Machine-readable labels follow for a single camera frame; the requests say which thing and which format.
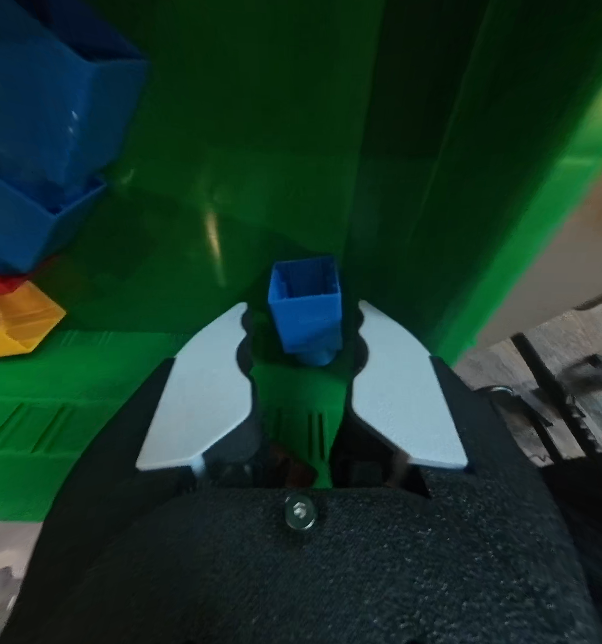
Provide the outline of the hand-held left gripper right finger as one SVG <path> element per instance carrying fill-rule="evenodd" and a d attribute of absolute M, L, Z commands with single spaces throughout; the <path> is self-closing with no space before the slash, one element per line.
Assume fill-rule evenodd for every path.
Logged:
<path fill-rule="evenodd" d="M 466 468 L 468 457 L 430 352 L 406 328 L 365 300 L 359 338 L 367 350 L 351 407 L 403 459 L 426 468 Z"/>

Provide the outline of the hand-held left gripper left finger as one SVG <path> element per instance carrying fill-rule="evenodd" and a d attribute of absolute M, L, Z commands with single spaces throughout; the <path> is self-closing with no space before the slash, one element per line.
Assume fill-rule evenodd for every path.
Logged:
<path fill-rule="evenodd" d="M 251 312 L 225 311 L 177 352 L 136 460 L 139 471 L 240 463 L 256 452 Z"/>

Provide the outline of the blue building block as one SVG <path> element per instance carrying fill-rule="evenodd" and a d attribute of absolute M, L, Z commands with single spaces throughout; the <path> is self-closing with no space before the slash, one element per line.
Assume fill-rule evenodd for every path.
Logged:
<path fill-rule="evenodd" d="M 267 302 L 284 353 L 322 367 L 342 350 L 342 290 L 333 256 L 274 263 Z"/>

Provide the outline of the green plastic bin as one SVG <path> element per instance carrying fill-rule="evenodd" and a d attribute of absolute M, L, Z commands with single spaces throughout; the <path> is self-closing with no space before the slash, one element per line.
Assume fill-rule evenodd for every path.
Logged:
<path fill-rule="evenodd" d="M 41 522 L 149 375 L 240 302 L 265 431 L 318 470 L 365 300 L 453 365 L 602 173 L 602 1 L 84 1 L 148 62 L 106 188 L 0 358 L 0 521 Z M 343 348 L 284 353 L 276 262 L 333 256 Z"/>

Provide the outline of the pile of building blocks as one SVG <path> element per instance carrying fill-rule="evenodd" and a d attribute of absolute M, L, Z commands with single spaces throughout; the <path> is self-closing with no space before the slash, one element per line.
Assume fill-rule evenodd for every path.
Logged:
<path fill-rule="evenodd" d="M 147 68 L 84 1 L 0 1 L 0 278 L 30 274 L 77 235 Z"/>

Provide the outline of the person's left hand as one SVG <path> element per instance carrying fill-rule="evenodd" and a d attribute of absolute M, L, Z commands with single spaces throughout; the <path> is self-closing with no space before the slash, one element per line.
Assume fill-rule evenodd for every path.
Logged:
<path fill-rule="evenodd" d="M 269 448 L 268 481 L 271 487 L 286 489 L 312 488 L 318 472 L 280 444 Z"/>

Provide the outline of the dark metal frame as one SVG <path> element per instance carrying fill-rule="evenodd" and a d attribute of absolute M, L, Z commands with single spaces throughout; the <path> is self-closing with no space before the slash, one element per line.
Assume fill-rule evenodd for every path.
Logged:
<path fill-rule="evenodd" d="M 553 370 L 555 358 L 516 334 L 470 352 L 456 368 L 497 405 L 518 446 L 539 468 L 602 455 L 602 355 Z"/>

